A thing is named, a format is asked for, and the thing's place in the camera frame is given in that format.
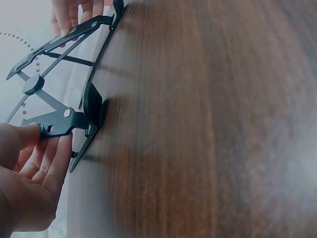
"black metal bracket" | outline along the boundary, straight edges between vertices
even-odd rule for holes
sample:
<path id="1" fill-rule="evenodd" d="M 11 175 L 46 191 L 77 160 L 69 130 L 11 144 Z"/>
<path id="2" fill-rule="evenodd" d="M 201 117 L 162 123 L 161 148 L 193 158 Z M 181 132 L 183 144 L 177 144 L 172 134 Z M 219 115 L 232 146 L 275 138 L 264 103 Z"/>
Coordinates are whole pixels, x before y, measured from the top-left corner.
<path id="1" fill-rule="evenodd" d="M 24 97 L 14 108 L 10 116 L 7 118 L 6 123 L 9 123 L 18 109 L 22 106 L 25 100 L 34 94 L 39 96 L 47 104 L 53 107 L 56 111 L 41 115 L 35 118 L 24 120 L 22 126 L 29 125 L 32 122 L 38 124 L 41 128 L 41 139 L 51 138 L 56 136 L 68 135 L 74 128 L 85 130 L 86 140 L 79 152 L 72 152 L 72 162 L 69 167 L 69 171 L 72 172 L 78 163 L 79 159 L 92 142 L 106 118 L 106 110 L 108 100 L 103 102 L 103 99 L 95 86 L 91 83 L 92 78 L 97 70 L 98 65 L 103 57 L 106 47 L 116 29 L 120 19 L 122 18 L 125 8 L 123 0 L 113 0 L 113 6 L 115 14 L 113 16 L 96 16 L 70 30 L 65 37 L 57 36 L 51 41 L 47 42 L 30 55 L 16 64 L 9 72 L 7 80 L 14 75 L 18 74 L 24 81 L 24 87 L 22 92 Z M 105 42 L 99 52 L 95 62 L 90 62 L 84 59 L 78 59 L 70 57 L 68 54 L 76 48 L 81 42 L 88 38 L 93 32 L 95 32 L 101 25 L 109 26 L 109 34 L 105 39 Z M 79 39 L 69 47 L 63 54 L 53 53 L 52 51 L 57 47 L 64 45 L 65 43 L 78 38 Z M 39 55 L 46 55 L 56 60 L 42 73 L 42 75 L 34 75 L 29 77 L 22 70 L 30 65 L 33 60 Z M 44 77 L 61 61 L 67 60 L 86 66 L 92 66 L 90 75 L 86 81 L 85 88 L 82 94 L 81 104 L 83 106 L 83 113 L 76 112 L 72 108 L 66 107 L 63 103 L 52 97 L 50 94 L 42 90 L 45 83 Z"/>

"hole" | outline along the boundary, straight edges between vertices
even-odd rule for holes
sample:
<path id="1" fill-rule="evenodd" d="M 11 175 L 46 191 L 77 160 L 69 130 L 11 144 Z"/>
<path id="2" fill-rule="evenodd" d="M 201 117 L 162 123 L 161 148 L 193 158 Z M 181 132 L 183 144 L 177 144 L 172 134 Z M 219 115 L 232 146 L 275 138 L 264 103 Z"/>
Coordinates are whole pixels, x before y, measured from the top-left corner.
<path id="1" fill-rule="evenodd" d="M 53 131 L 53 125 L 49 125 L 48 126 L 48 132 L 52 132 Z"/>

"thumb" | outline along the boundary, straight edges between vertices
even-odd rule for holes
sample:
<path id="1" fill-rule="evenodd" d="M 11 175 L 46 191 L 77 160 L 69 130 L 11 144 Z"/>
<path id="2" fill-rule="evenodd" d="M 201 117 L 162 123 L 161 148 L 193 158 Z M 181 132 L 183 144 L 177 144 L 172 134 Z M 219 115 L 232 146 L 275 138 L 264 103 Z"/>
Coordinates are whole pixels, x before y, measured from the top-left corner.
<path id="1" fill-rule="evenodd" d="M 36 145 L 40 140 L 38 125 L 17 127 L 0 123 L 0 166 L 13 170 L 20 150 Z"/>
<path id="2" fill-rule="evenodd" d="M 71 29 L 71 20 L 69 17 L 69 5 L 66 0 L 52 0 L 52 7 L 57 19 L 58 26 L 62 36 L 66 36 Z"/>

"brown wooden table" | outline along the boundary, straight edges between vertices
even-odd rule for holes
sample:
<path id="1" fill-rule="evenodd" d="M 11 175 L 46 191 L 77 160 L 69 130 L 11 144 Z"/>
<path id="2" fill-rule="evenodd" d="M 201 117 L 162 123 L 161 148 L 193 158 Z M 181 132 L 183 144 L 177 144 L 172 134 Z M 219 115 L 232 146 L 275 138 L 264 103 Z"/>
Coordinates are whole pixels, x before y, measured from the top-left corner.
<path id="1" fill-rule="evenodd" d="M 70 238 L 317 237 L 317 4 L 131 1 Z"/>

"fingernail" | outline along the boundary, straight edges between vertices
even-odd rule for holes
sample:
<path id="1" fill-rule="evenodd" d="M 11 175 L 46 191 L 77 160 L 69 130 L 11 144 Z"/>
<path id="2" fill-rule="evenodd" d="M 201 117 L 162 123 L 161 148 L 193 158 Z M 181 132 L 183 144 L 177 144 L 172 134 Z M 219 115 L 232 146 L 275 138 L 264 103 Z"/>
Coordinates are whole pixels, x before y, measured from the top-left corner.
<path id="1" fill-rule="evenodd" d="M 62 37 L 64 37 L 64 36 L 66 36 L 66 35 L 68 34 L 68 32 L 65 31 L 65 30 L 62 30 L 62 31 L 60 32 L 60 34 L 61 34 Z"/>

